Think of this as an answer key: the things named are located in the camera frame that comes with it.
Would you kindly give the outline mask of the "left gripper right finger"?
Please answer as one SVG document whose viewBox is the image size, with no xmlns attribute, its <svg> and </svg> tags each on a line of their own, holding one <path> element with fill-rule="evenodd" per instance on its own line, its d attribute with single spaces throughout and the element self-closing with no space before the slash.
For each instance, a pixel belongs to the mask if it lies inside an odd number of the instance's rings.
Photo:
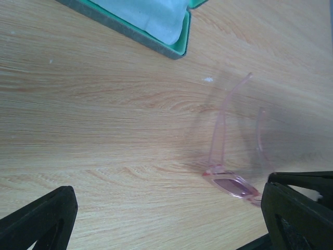
<svg viewBox="0 0 333 250">
<path fill-rule="evenodd" d="M 279 183 L 267 183 L 261 209 L 274 249 L 332 249 L 332 210 Z"/>
</svg>

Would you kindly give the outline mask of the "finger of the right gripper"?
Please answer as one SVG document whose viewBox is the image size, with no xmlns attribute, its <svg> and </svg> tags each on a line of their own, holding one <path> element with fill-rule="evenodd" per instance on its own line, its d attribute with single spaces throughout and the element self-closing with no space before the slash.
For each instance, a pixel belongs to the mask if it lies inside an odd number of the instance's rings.
<svg viewBox="0 0 333 250">
<path fill-rule="evenodd" d="M 269 175 L 267 183 L 279 183 L 332 210 L 332 171 L 278 172 Z M 274 249 L 269 233 L 241 249 Z"/>
</svg>

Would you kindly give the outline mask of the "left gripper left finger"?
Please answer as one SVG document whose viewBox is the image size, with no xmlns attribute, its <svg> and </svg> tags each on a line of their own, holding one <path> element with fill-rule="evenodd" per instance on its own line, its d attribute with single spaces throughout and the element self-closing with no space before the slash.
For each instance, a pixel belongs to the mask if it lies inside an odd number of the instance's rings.
<svg viewBox="0 0 333 250">
<path fill-rule="evenodd" d="M 1 249 L 66 249 L 77 212 L 73 187 L 60 186 L 1 219 Z"/>
</svg>

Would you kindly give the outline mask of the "pink sunglasses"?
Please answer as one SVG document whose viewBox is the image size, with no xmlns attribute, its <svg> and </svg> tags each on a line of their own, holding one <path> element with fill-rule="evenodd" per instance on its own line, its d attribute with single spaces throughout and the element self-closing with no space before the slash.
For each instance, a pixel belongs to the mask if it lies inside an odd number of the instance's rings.
<svg viewBox="0 0 333 250">
<path fill-rule="evenodd" d="M 208 169 L 202 174 L 203 178 L 222 192 L 242 199 L 253 206 L 260 207 L 262 193 L 240 175 L 225 167 L 225 144 L 227 133 L 226 111 L 233 94 L 253 77 L 253 73 L 244 79 L 228 93 L 223 100 L 216 118 L 211 147 L 208 157 Z"/>
</svg>

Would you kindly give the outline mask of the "grey glasses case green lining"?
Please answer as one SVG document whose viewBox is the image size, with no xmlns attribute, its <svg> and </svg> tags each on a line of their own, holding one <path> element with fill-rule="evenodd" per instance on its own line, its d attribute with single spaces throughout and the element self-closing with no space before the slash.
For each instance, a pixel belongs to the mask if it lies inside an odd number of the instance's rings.
<svg viewBox="0 0 333 250">
<path fill-rule="evenodd" d="M 120 34 L 132 39 L 133 41 L 173 60 L 183 58 L 187 54 L 188 42 L 191 26 L 191 10 L 203 5 L 206 1 L 190 1 L 183 18 L 180 37 L 174 44 L 167 45 L 162 43 L 147 32 L 135 27 L 127 21 L 119 18 L 111 12 L 103 9 L 92 1 L 66 1 L 57 2 L 69 7 L 70 9 L 106 26 Z"/>
</svg>

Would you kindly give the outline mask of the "light blue cleaning cloth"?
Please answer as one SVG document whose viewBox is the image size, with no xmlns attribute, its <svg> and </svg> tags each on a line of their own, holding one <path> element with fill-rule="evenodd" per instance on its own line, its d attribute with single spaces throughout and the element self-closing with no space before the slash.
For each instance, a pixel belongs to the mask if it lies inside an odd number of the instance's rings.
<svg viewBox="0 0 333 250">
<path fill-rule="evenodd" d="M 189 1 L 94 0 L 93 3 L 157 40 L 172 45 L 180 37 Z"/>
</svg>

